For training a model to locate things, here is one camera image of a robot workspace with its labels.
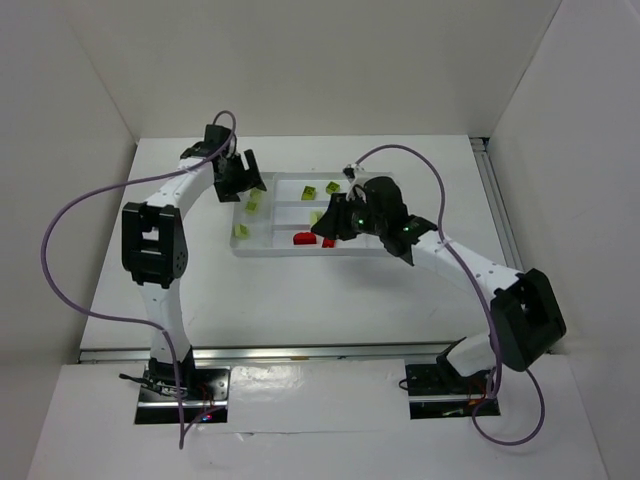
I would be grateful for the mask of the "lime green lego piece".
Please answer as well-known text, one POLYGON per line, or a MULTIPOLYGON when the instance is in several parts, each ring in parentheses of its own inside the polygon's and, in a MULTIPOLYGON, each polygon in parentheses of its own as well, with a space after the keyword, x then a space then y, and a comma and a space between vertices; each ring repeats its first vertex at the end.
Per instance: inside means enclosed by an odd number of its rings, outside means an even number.
POLYGON ((316 198, 316 188, 310 185, 305 185, 301 193, 302 201, 313 201, 316 198))

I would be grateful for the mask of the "lime green square lego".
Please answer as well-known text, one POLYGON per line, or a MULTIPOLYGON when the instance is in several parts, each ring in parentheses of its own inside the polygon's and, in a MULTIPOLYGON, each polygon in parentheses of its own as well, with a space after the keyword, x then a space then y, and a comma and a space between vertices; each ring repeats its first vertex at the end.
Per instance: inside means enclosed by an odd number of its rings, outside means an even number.
POLYGON ((250 237, 250 230, 246 225, 238 223, 233 226, 233 234, 235 238, 244 240, 250 237))
POLYGON ((247 215, 257 215, 260 212, 261 199, 258 197, 249 198, 245 204, 244 211, 247 215))

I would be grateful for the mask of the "red curved lego piece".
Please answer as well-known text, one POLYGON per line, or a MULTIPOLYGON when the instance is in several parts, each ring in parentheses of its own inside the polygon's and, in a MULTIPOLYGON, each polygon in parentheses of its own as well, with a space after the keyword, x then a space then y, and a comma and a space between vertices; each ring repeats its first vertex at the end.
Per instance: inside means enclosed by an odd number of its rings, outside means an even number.
POLYGON ((292 242, 294 246, 316 245, 317 236, 312 232, 298 232, 293 235, 292 242))

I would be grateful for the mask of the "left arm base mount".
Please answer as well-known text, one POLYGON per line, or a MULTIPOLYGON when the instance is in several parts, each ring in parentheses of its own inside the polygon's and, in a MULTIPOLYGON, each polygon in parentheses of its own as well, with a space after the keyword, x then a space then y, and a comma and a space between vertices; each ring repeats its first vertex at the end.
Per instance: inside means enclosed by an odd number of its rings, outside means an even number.
MULTIPOLYGON (((120 373, 118 378, 139 388, 134 418, 136 425, 179 423, 177 389, 172 380, 152 380, 148 368, 137 375, 120 373)), ((191 384, 181 386, 184 423, 226 423, 230 380, 231 367, 228 365, 196 366, 191 384)))

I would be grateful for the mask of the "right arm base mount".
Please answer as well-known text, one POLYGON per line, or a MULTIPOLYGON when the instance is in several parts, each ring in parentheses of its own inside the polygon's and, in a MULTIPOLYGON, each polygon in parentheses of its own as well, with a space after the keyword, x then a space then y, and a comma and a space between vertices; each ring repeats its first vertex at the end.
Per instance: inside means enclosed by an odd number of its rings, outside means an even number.
POLYGON ((408 394, 411 420, 470 417, 487 399, 489 369, 461 376, 448 360, 458 340, 439 353, 431 363, 405 365, 405 377, 398 387, 408 394))

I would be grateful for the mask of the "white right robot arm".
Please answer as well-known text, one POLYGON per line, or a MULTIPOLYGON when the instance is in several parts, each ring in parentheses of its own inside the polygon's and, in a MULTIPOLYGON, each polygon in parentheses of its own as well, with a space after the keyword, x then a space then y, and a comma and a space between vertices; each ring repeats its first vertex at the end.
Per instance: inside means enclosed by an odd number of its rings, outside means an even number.
POLYGON ((409 213, 401 190, 387 176, 374 177, 348 193, 334 193, 312 232, 347 241, 377 237, 384 249, 478 296, 488 331, 465 337, 438 358, 458 377, 506 366, 523 372, 567 331, 548 277, 495 263, 446 237, 434 223, 409 213))

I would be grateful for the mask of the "dark green square lego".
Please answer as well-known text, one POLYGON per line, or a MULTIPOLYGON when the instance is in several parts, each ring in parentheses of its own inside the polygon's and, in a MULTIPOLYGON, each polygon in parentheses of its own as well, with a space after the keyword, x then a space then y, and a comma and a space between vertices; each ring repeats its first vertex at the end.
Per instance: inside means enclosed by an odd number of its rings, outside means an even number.
POLYGON ((339 183, 331 181, 326 185, 325 192, 328 195, 333 195, 335 193, 340 193, 341 192, 341 186, 340 186, 339 183))

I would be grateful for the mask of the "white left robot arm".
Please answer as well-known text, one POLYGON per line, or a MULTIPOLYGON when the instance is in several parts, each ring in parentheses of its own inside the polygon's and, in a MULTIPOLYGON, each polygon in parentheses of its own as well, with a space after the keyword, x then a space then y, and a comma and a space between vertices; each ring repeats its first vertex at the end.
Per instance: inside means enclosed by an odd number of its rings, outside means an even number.
POLYGON ((123 267, 139 287, 147 319, 160 326, 149 360, 156 381, 171 382, 175 371, 187 380, 195 370, 180 301, 180 278, 189 260, 183 220, 209 188, 222 203, 266 189, 254 153, 238 153, 233 130, 216 124, 207 125, 204 138, 183 152, 174 176, 121 212, 123 267))

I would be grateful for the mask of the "pale and lime green lego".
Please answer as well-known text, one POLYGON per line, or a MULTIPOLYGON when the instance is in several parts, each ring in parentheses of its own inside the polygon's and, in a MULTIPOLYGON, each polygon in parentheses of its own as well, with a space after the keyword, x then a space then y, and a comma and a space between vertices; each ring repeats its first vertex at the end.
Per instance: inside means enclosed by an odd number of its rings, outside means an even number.
POLYGON ((260 199, 262 197, 264 193, 264 190, 260 190, 258 188, 253 188, 250 192, 249 192, 249 197, 251 199, 260 199))

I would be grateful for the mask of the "pale green lego plate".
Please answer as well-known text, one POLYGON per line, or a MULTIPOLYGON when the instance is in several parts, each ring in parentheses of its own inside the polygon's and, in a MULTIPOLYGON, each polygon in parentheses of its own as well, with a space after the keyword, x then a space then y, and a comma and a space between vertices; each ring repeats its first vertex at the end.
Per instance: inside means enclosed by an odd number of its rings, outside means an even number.
POLYGON ((322 211, 313 211, 310 214, 310 225, 315 225, 323 216, 324 213, 322 211))

